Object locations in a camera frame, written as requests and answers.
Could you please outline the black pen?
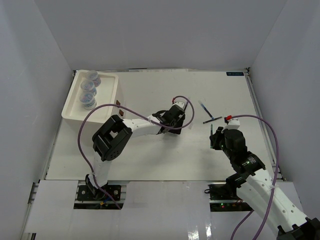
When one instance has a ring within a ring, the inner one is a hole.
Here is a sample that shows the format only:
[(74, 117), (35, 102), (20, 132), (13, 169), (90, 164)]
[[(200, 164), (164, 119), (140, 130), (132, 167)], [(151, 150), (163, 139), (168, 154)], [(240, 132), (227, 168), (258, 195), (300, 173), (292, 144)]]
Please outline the black pen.
[(219, 116), (219, 117), (207, 120), (207, 121), (203, 121), (203, 124), (211, 123), (211, 122), (214, 122), (214, 121), (222, 119), (222, 118), (223, 118), (222, 116)]

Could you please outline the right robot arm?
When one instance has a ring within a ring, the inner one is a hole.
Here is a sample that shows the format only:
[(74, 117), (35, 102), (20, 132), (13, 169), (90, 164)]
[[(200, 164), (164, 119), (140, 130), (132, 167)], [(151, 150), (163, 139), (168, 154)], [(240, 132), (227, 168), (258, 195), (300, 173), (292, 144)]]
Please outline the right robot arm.
[(244, 200), (278, 240), (318, 240), (320, 221), (309, 218), (284, 194), (257, 155), (248, 151), (243, 133), (218, 127), (212, 148), (223, 151), (235, 174), (226, 179), (226, 195)]

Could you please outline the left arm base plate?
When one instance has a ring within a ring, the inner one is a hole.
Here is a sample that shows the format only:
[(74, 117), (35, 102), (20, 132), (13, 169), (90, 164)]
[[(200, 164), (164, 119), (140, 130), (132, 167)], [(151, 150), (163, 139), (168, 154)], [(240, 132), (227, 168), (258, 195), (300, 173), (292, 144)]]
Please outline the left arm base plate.
[[(126, 197), (126, 188), (121, 185), (108, 185), (105, 191), (117, 202), (120, 209)], [(115, 202), (105, 193), (99, 192), (94, 196), (87, 185), (77, 188), (73, 208), (76, 210), (119, 210)]]

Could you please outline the dark green pen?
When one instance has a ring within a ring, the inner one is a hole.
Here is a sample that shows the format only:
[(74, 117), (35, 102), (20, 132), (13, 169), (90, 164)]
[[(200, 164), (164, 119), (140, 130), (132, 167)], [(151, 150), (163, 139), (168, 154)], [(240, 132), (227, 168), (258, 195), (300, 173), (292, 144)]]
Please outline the dark green pen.
[(213, 144), (213, 124), (210, 125), (210, 136), (209, 136), (209, 139), (210, 139), (210, 148), (213, 149), (214, 148), (214, 144)]

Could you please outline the clear jar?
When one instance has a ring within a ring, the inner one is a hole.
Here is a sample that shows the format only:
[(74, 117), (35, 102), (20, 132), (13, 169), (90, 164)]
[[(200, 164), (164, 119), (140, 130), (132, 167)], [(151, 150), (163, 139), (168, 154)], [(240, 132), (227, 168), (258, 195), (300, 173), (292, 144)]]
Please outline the clear jar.
[(95, 87), (98, 87), (101, 84), (101, 78), (99, 76), (99, 73), (96, 70), (89, 70), (86, 73), (86, 78), (89, 81), (92, 81)]
[(82, 89), (83, 92), (89, 92), (92, 93), (94, 96), (97, 94), (97, 89), (93, 81), (91, 80), (84, 80), (80, 84), (80, 88)]
[(83, 92), (79, 96), (79, 101), (85, 110), (92, 110), (97, 105), (95, 96), (91, 92)]

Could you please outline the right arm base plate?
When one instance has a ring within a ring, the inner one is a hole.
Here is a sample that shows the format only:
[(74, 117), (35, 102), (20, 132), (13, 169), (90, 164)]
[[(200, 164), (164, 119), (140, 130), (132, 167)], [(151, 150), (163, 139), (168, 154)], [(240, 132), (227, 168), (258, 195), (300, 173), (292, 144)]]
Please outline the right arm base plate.
[(237, 196), (231, 196), (223, 184), (209, 184), (204, 190), (209, 196), (210, 211), (249, 212), (252, 208)]

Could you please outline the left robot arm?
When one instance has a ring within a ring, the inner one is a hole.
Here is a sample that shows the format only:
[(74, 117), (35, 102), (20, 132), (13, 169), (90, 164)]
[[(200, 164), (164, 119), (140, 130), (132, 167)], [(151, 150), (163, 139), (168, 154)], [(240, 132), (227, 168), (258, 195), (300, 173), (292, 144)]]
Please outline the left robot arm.
[(105, 196), (111, 163), (120, 156), (131, 138), (167, 132), (179, 135), (185, 120), (185, 103), (177, 101), (169, 110), (160, 110), (146, 120), (111, 116), (93, 135), (93, 173), (85, 177), (88, 193), (96, 200)]

